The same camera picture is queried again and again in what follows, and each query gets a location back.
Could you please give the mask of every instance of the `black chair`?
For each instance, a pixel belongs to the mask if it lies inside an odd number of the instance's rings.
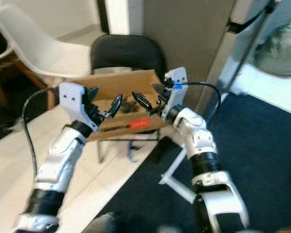
[[[167,71],[166,62],[159,46],[154,41],[144,36],[138,35],[103,35],[99,37],[92,45],[91,49],[92,73],[95,69],[107,67],[131,67],[132,70],[155,70],[158,78],[163,83],[164,75]],[[129,159],[130,151],[138,149],[132,145],[133,141],[159,141],[160,130],[157,132],[156,139],[106,139],[103,141],[129,141]],[[98,141],[99,163],[103,161],[100,155]]]

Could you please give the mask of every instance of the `blue tape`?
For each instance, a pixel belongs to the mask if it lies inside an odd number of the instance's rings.
[[[137,161],[134,161],[134,159],[132,158],[131,150],[132,150],[132,141],[130,141],[128,145],[128,158],[132,163],[136,163]]]
[[[174,83],[174,89],[182,89],[182,83]]]

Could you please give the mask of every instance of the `cardboard box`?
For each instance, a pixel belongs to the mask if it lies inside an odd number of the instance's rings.
[[[99,86],[93,104],[102,111],[108,111],[112,101],[119,94],[128,97],[128,102],[134,101],[132,91],[144,94],[153,107],[157,106],[158,94],[152,85],[160,83],[160,81],[153,70],[91,75],[86,78],[73,79],[72,82],[87,88]],[[145,109],[139,106],[135,113],[124,114],[119,110],[113,119],[104,120],[100,126],[100,132],[91,134],[88,140],[103,140],[125,134],[155,130],[164,126],[166,124],[158,115],[149,116]]]

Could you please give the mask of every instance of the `dark carpet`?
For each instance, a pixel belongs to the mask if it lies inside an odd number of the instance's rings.
[[[26,99],[39,90],[34,83],[20,73],[13,79],[4,83],[2,88],[7,96],[8,108],[0,108],[0,139],[12,132],[8,128],[13,126],[15,121],[21,116],[23,104]],[[46,94],[41,94],[28,105],[28,110],[26,111],[28,121],[36,118],[47,110],[46,98]]]
[[[229,95],[213,134],[220,160],[247,206],[251,228],[274,232],[291,225],[291,114],[251,96]],[[163,224],[195,232],[192,206],[158,185],[178,152],[171,145],[158,165],[148,157],[98,216],[115,212],[121,233],[155,232]],[[186,160],[174,176],[190,186]]]

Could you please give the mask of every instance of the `gray wall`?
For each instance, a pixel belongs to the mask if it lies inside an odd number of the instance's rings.
[[[145,0],[145,36],[162,48],[169,69],[185,67],[189,81],[205,81],[234,0]],[[201,87],[190,87],[195,108]]]

